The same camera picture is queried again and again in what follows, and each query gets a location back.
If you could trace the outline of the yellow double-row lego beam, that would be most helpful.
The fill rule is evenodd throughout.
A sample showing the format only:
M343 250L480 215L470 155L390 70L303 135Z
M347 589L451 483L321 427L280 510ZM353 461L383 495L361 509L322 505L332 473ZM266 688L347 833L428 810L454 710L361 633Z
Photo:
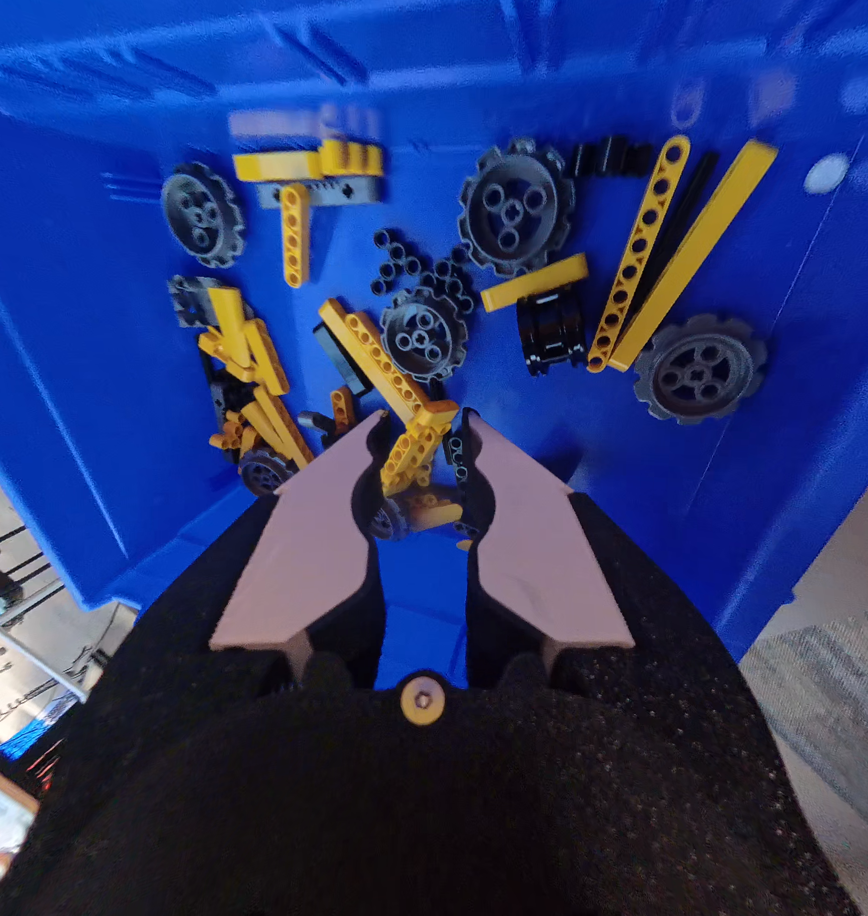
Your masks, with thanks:
M419 407L382 466L380 477L384 498L393 498L411 487L430 486L435 452L450 432L459 411L460 406L448 399Z

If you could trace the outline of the black lego tyre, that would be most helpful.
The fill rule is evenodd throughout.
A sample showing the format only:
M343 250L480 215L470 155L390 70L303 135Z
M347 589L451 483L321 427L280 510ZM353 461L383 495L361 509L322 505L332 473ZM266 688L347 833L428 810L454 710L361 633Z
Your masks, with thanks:
M532 377L554 364L587 363L585 322L578 282L520 298L516 319L523 360Z

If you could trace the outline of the cluster of black lego connectors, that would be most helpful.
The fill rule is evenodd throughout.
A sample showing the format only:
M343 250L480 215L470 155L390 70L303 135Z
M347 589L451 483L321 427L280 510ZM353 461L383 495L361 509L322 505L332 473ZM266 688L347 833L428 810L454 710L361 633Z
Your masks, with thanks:
M427 259L417 253L403 235L393 228L379 228L373 245L382 253L382 263L370 282L371 294L383 296L403 281L409 289L423 289L446 298L462 316L474 314L479 302L469 275L468 246L454 246L444 258Z

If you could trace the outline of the medium yellow holed lego beam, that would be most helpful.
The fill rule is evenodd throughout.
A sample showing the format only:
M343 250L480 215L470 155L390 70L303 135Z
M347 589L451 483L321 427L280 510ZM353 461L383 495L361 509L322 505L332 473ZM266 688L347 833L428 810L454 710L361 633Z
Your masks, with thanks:
M367 376L391 411L405 424L428 405L428 394L401 371L383 347L380 328L366 312L350 312L337 299L328 299L318 314L337 342Z

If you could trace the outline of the yellow flat lego plate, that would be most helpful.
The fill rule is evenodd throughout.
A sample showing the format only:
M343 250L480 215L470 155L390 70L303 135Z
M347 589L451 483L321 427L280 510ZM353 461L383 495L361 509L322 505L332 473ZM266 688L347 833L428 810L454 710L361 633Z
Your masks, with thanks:
M520 299L546 294L587 278L586 255L578 253L491 286L481 292L481 300L486 313L494 313L516 304Z

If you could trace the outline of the blue storage bin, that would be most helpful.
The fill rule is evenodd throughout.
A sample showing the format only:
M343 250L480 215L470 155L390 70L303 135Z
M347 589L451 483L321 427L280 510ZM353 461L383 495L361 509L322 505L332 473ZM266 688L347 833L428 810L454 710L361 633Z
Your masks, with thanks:
M632 375L532 378L513 311L477 308L448 397L558 456L740 659L868 487L868 2L0 2L0 479L81 602L151 604L251 499L220 453L195 336L167 282L202 272L161 187L237 151L377 141L386 199L314 214L311 282L238 185L220 281L268 324L290 411L341 380L313 336L336 297L378 315L371 236L459 240L481 154L565 158L683 133L718 179L773 166L671 311L768 344L730 417L652 418Z

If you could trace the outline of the black lego brick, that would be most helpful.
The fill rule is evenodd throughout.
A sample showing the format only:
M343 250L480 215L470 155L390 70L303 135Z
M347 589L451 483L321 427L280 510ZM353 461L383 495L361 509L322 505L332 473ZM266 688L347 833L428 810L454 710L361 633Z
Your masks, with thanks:
M351 394L358 398L370 394L373 384L325 323L313 328L313 336Z

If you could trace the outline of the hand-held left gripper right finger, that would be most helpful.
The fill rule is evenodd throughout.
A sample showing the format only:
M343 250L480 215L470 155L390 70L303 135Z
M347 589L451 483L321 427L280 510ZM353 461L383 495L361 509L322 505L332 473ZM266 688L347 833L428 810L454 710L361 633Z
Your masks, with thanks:
M574 493L474 410L475 470L494 500L477 548L486 596L531 625L542 650L634 648L570 502Z

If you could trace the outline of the long yellow holed lego beam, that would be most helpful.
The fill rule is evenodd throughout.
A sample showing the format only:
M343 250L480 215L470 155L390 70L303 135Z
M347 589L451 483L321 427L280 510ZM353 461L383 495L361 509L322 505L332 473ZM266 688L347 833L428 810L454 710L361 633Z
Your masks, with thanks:
M588 351L587 368L593 374L610 362L625 319L632 306L637 286L657 242L691 150L686 135L674 135L664 143L650 171L646 189L623 249L614 281L607 297L597 331Z

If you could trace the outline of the short yellow lego beam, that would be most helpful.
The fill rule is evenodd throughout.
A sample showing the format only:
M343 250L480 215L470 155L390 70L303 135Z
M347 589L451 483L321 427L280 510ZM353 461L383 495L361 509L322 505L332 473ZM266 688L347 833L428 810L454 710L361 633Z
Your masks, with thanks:
M310 279L310 195L301 182L279 191L282 228L282 272L286 284L299 290Z

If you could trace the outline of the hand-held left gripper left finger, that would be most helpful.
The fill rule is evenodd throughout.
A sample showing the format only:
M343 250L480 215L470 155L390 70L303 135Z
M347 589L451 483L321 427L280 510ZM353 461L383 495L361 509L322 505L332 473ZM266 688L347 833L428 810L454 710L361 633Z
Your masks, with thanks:
M378 662L385 603L369 526L382 506L390 413L378 409L279 490L211 635L212 650L321 652Z

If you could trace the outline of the yellow grey lego assembly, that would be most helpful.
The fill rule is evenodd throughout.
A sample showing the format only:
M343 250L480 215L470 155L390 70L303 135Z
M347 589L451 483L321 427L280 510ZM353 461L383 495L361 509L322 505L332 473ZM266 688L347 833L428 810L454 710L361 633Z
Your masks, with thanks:
M238 181L255 186L262 210L279 210L282 192L295 184L313 208L382 202L384 161L377 145L325 139L313 150L239 153L232 160Z

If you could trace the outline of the black short lego beam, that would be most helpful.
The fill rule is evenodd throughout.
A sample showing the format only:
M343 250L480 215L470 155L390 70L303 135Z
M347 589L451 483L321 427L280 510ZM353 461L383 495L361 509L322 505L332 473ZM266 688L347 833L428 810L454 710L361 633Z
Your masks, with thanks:
M466 502L470 480L471 461L474 458L473 442L462 429L451 429L443 441L444 452L451 465L462 503Z

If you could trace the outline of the dark grey lego gear wheel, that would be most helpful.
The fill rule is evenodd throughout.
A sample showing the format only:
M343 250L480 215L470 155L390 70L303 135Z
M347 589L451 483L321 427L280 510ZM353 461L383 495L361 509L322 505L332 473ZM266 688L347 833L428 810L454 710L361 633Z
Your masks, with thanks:
M521 136L481 155L459 202L461 247L477 267L511 280L545 268L565 246L576 188L554 146Z
M381 316L381 341L391 362L418 381L444 381L467 356L468 327L445 294L418 287L397 292Z
M238 472L244 487L256 498L274 495L298 470L294 460L282 456L268 446L244 452L238 463Z
M178 245L202 266L227 270L241 258L247 222L240 199L206 164L176 165L163 183L161 205Z
M653 334L634 362L634 395L651 416L683 426L725 418L759 389L767 359L748 323L697 314Z

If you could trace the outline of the long yellow smooth lego beam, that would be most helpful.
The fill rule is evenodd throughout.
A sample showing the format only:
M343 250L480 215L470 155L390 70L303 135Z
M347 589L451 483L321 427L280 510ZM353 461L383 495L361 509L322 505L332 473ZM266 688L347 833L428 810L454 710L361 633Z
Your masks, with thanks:
M628 370L773 165L778 148L752 139L737 154L628 324L608 366Z

